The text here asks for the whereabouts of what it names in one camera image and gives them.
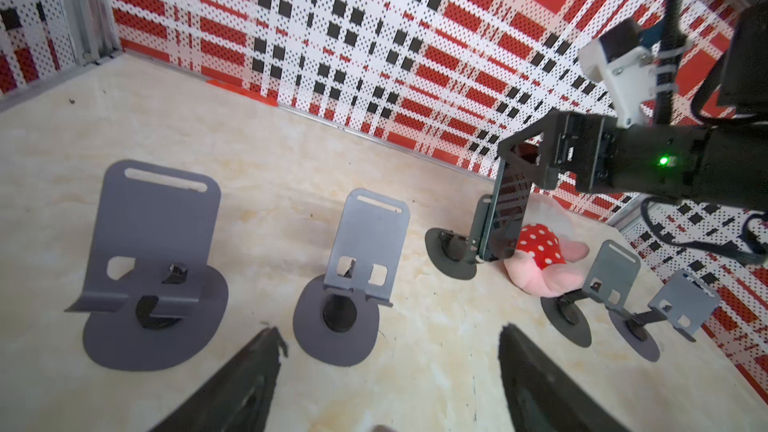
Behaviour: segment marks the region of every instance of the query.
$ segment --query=pink plush toy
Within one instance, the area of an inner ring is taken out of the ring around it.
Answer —
[[[589,246],[574,239],[574,226],[552,197],[531,194],[520,239],[504,260],[512,282],[536,297],[557,297],[580,288],[586,272],[568,264],[589,255]]]

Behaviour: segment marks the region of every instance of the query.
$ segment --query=beige marble floor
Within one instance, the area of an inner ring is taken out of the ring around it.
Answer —
[[[121,158],[200,172],[222,189],[209,264],[230,302],[191,360],[129,373],[91,362],[85,314],[63,310],[82,287],[101,177]],[[129,56],[0,115],[0,428],[146,430],[176,408],[265,324],[290,346],[268,430],[510,430],[496,359],[512,322],[632,430],[766,430],[768,407],[701,331],[688,343],[649,329],[651,364],[620,340],[604,309],[582,307],[594,343],[573,346],[538,300],[496,264],[471,282],[430,264],[433,226],[466,231],[492,184]],[[367,360],[335,368],[293,337],[299,293],[325,270],[346,195],[400,198],[411,212],[381,333]],[[575,217],[592,254],[613,228]],[[660,282],[643,267],[633,310]]]

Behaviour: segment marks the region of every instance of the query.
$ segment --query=black cable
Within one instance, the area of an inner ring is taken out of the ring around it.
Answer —
[[[685,45],[686,36],[680,31],[680,12],[683,9],[683,0],[667,0],[664,8],[664,29],[661,32],[661,44],[659,52],[678,49]],[[666,57],[659,61],[659,66],[674,65],[675,72],[660,73],[656,77],[657,86],[665,86],[675,82],[677,66],[680,64],[682,54]],[[656,107],[654,108],[654,122],[657,124],[669,124],[672,121],[672,97],[674,91],[665,90],[656,93]]]
[[[710,97],[712,97],[712,94],[717,90],[717,87],[720,86],[723,69],[725,67],[725,56],[726,54],[721,55],[717,62],[715,62],[715,65],[712,66],[710,72],[706,74],[706,78],[701,83],[696,94],[694,94],[694,98],[690,101],[690,113],[693,114],[699,122],[711,126],[719,126],[722,124],[743,125],[768,120],[768,116],[766,116],[765,112],[760,111],[756,111],[749,116],[734,117],[731,119],[718,119],[701,115],[701,110],[704,108],[704,104]]]
[[[740,262],[741,264],[763,264],[766,259],[768,258],[768,251],[765,249],[763,244],[760,243],[759,239],[757,238],[757,235],[755,235],[754,232],[752,232],[748,225],[750,222],[752,222],[754,219],[759,218],[763,221],[768,220],[768,214],[752,214],[751,216],[747,217],[744,221],[744,225],[742,226],[742,236],[744,237],[744,243],[749,247],[752,252],[744,252],[741,250],[733,250],[732,248],[725,247],[724,245],[717,245],[713,244],[711,242],[699,242],[699,241],[693,241],[693,242],[673,242],[667,238],[664,238],[661,236],[661,234],[657,233],[655,228],[657,227],[656,224],[653,224],[650,221],[650,216],[648,215],[648,204],[650,202],[663,202],[663,198],[659,197],[646,197],[641,203],[640,203],[640,214],[643,216],[643,220],[645,221],[645,224],[648,226],[648,229],[650,230],[650,233],[653,234],[659,241],[667,244],[672,245],[674,247],[688,247],[688,248],[695,248],[696,250],[701,250],[705,252],[711,252],[713,254],[722,255],[723,257],[732,258],[735,261]]]

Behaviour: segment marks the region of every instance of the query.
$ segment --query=patterned wall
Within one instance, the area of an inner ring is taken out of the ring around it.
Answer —
[[[0,92],[76,65],[62,0],[0,0]]]
[[[725,0],[685,0],[694,39],[677,109],[733,34]],[[664,0],[112,0],[123,46],[270,96],[456,166],[494,176],[500,138],[553,107],[611,113],[580,47]],[[712,107],[715,115],[723,113]],[[677,122],[692,122],[684,113]],[[607,220],[631,196],[554,194]]]
[[[701,240],[748,250],[741,226],[750,214],[686,201],[678,207],[658,207],[650,217],[660,234],[676,242]],[[768,242],[768,223],[753,221],[751,230]],[[722,302],[703,329],[768,403],[768,269],[662,244],[642,221],[624,236],[662,280],[684,268],[717,290]]]

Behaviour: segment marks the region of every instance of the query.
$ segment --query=round base plate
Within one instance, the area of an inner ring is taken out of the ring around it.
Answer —
[[[293,311],[293,334],[301,348],[326,364],[340,367],[357,365],[371,353],[379,333],[379,305],[366,300],[363,291],[350,296],[357,318],[350,330],[334,332],[322,320],[322,309],[332,292],[324,289],[325,275],[312,279],[299,296]]]
[[[440,232],[446,232],[453,234],[449,230],[444,228],[430,228],[427,234],[424,236],[424,242],[427,246],[427,254],[432,264],[437,267],[437,270],[450,278],[457,278],[458,280],[467,281],[475,277],[477,273],[477,266],[475,264],[467,264],[466,262],[456,262],[451,260],[442,251],[442,241],[440,240]]]
[[[584,316],[584,312],[576,304],[565,306],[562,312],[565,312],[570,322],[575,322],[575,324],[572,324],[562,316],[557,303],[558,300],[556,298],[542,297],[542,309],[547,319],[549,319],[549,323],[566,339],[579,347],[587,348],[592,345],[592,331],[590,330],[587,318]]]
[[[83,346],[93,362],[116,370],[163,370],[181,364],[202,350],[216,333],[229,289],[224,276],[208,266],[194,312],[159,331],[139,325],[139,299],[132,298],[117,312],[91,313],[83,330]]]
[[[610,316],[610,321],[613,323],[614,327],[616,327],[616,330],[621,334],[621,337],[627,341],[629,346],[632,347],[635,352],[650,362],[659,360],[659,357],[661,356],[659,346],[656,345],[654,337],[650,334],[650,332],[648,332],[647,329],[646,333],[648,335],[648,339],[645,341],[640,341],[627,328],[627,325],[624,323],[625,318],[622,318],[621,315],[610,310],[608,311],[608,315]]]

